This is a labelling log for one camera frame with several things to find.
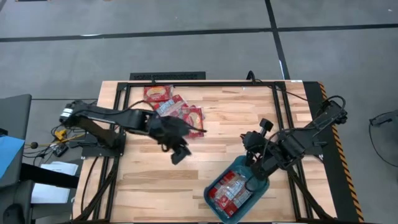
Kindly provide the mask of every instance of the wooden tabletop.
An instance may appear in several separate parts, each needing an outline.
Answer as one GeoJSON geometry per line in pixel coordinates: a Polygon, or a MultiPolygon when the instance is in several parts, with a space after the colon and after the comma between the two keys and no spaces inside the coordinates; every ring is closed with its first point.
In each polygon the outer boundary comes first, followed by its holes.
{"type": "MultiPolygon", "coordinates": [[[[118,82],[103,82],[98,106],[112,108],[118,82]]],[[[305,96],[303,83],[286,82],[287,91],[305,96]]],[[[202,107],[206,116],[205,137],[188,139],[190,157],[178,165],[170,160],[171,152],[164,153],[160,146],[146,136],[127,134],[127,143],[119,163],[119,172],[111,215],[112,222],[219,222],[203,198],[209,186],[236,157],[245,154],[239,135],[259,131],[261,118],[274,123],[269,137],[278,131],[272,90],[266,86],[238,87],[176,87],[174,95],[181,95],[189,105],[202,107]]],[[[129,105],[143,96],[143,87],[131,88],[129,105]]],[[[284,126],[287,118],[279,92],[284,126]]],[[[303,127],[312,120],[308,103],[289,95],[295,127],[303,127]]],[[[149,109],[146,105],[137,108],[149,109]]],[[[93,158],[86,159],[80,174],[73,214],[80,214],[81,196],[93,158]]],[[[97,191],[102,158],[99,158],[88,182],[84,206],[97,191]]],[[[309,191],[331,216],[335,208],[325,174],[325,168],[313,156],[303,159],[303,168],[309,191]]],[[[269,190],[242,219],[243,222],[294,221],[286,172],[277,170],[270,177],[269,190]]],[[[305,216],[302,196],[302,216],[305,216]]],[[[104,217],[107,192],[101,204],[100,218],[104,217]]]]}

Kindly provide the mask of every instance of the blue tray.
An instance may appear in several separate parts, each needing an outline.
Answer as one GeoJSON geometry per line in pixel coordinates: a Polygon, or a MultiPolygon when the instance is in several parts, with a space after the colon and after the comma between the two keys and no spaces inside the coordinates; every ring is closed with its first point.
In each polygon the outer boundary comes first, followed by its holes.
{"type": "Polygon", "coordinates": [[[250,178],[253,173],[250,170],[250,167],[246,167],[244,165],[246,160],[246,156],[238,156],[235,161],[220,175],[217,177],[216,180],[211,183],[210,186],[205,188],[204,192],[204,198],[206,203],[209,205],[209,207],[212,209],[212,211],[217,215],[217,217],[226,224],[236,224],[240,219],[245,216],[245,214],[253,207],[253,205],[261,198],[261,196],[267,191],[269,187],[269,180],[263,180],[263,181],[257,181],[257,185],[250,187],[253,189],[256,189],[253,194],[249,197],[245,203],[238,208],[238,211],[232,215],[232,217],[227,217],[223,212],[219,211],[215,204],[211,201],[211,199],[208,196],[208,192],[218,183],[218,181],[221,180],[222,177],[224,177],[228,171],[232,170],[237,173],[240,173],[242,175],[245,175],[247,178],[250,178]]]}

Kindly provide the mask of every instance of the yellow caution stripe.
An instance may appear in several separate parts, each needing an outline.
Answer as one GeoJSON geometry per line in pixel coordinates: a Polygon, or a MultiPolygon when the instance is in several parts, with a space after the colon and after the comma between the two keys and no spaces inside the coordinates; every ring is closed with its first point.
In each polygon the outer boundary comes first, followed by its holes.
{"type": "MultiPolygon", "coordinates": [[[[321,88],[323,100],[327,99],[328,97],[326,96],[325,86],[323,86],[322,83],[319,83],[319,86],[321,88]]],[[[356,192],[355,192],[353,179],[352,179],[351,174],[350,174],[350,172],[348,170],[347,160],[346,160],[346,157],[344,156],[343,146],[342,146],[340,138],[338,136],[338,132],[337,132],[336,126],[333,125],[331,127],[331,130],[332,130],[333,135],[335,137],[335,143],[336,143],[336,147],[337,147],[338,153],[340,154],[341,164],[343,165],[344,173],[346,174],[346,180],[347,180],[347,183],[348,183],[348,187],[349,187],[349,190],[351,191],[351,197],[353,199],[353,203],[354,203],[354,206],[355,206],[355,209],[356,209],[356,213],[358,214],[358,221],[359,222],[364,222],[361,206],[359,204],[358,197],[357,197],[356,192]]]]}

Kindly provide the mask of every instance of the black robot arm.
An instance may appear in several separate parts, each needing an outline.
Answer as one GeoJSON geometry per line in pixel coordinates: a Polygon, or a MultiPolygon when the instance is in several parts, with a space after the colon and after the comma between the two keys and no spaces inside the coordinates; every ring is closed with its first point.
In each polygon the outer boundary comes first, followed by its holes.
{"type": "Polygon", "coordinates": [[[253,176],[258,180],[266,180],[277,169],[286,170],[321,219],[332,219],[332,217],[312,197],[294,171],[293,165],[304,157],[305,150],[327,144],[320,142],[317,138],[322,130],[328,126],[346,122],[345,100],[340,96],[331,98],[342,99],[343,105],[340,106],[333,100],[324,101],[318,116],[304,128],[281,130],[266,139],[266,132],[272,129],[273,124],[263,119],[260,123],[262,126],[260,133],[252,131],[241,135],[247,150],[246,166],[251,168],[253,176]],[[272,142],[271,139],[274,136],[277,136],[278,139],[272,142]]]}
{"type": "Polygon", "coordinates": [[[183,136],[195,129],[183,120],[172,116],[159,116],[155,111],[142,109],[112,110],[74,101],[66,105],[60,116],[60,122],[66,128],[81,128],[92,134],[98,143],[109,150],[124,147],[126,134],[111,129],[103,129],[94,121],[115,124],[132,134],[140,134],[155,139],[164,152],[173,149],[172,163],[178,164],[191,152],[183,136]]]}

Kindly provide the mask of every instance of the snack package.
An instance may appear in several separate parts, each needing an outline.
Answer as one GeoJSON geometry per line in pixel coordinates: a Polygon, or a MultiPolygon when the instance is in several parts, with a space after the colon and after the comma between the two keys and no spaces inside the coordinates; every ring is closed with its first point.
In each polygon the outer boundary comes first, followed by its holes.
{"type": "MultiPolygon", "coordinates": [[[[191,108],[198,108],[197,106],[195,106],[195,105],[192,105],[192,106],[190,106],[191,108]]],[[[202,114],[201,114],[201,119],[205,119],[206,117],[205,117],[205,114],[203,113],[203,111],[202,111],[202,114]]]]}
{"type": "Polygon", "coordinates": [[[175,95],[166,102],[157,103],[154,105],[155,110],[161,116],[176,116],[182,118],[182,107],[187,107],[187,102],[180,96],[175,95]]]}
{"type": "MultiPolygon", "coordinates": [[[[203,129],[203,115],[201,112],[201,108],[197,107],[183,107],[182,108],[182,119],[188,123],[191,124],[193,127],[198,128],[198,129],[203,129]]],[[[203,137],[205,134],[200,131],[196,130],[190,130],[189,131],[189,138],[197,138],[197,137],[203,137]]]]}
{"type": "Polygon", "coordinates": [[[145,86],[144,100],[148,102],[167,101],[172,97],[172,86],[145,86]]]}
{"type": "Polygon", "coordinates": [[[235,171],[229,171],[208,193],[216,208],[231,218],[252,193],[244,187],[247,179],[235,171]]]}

